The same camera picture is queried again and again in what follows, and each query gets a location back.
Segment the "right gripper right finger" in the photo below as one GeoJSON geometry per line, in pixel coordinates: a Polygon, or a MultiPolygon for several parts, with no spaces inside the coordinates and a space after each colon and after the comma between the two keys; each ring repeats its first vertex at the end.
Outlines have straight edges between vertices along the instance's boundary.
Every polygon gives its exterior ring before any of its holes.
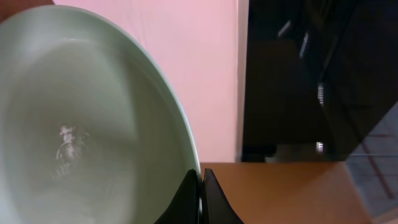
{"type": "Polygon", "coordinates": [[[205,169],[201,199],[203,224],[243,224],[211,169],[205,169]]]}

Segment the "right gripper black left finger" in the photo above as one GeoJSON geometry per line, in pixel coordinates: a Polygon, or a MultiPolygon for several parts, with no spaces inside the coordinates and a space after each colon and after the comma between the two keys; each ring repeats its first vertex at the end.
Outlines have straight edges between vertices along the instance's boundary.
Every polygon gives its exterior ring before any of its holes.
{"type": "Polygon", "coordinates": [[[197,172],[190,169],[171,203],[155,224],[198,224],[199,183],[197,172]]]}

